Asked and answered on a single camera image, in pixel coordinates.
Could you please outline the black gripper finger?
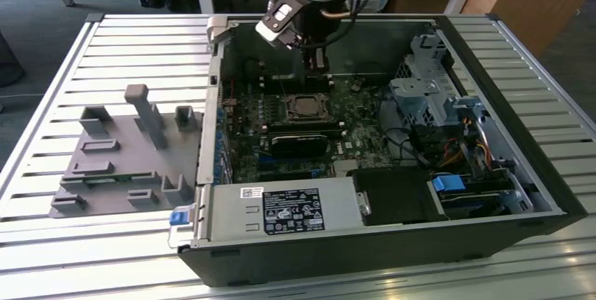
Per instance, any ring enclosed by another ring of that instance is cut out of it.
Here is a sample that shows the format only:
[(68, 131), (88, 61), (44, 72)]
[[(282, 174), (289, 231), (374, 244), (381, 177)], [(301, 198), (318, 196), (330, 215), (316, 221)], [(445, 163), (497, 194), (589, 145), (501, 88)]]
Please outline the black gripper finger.
[(324, 48), (304, 50), (304, 68), (306, 72), (326, 72), (329, 70)]

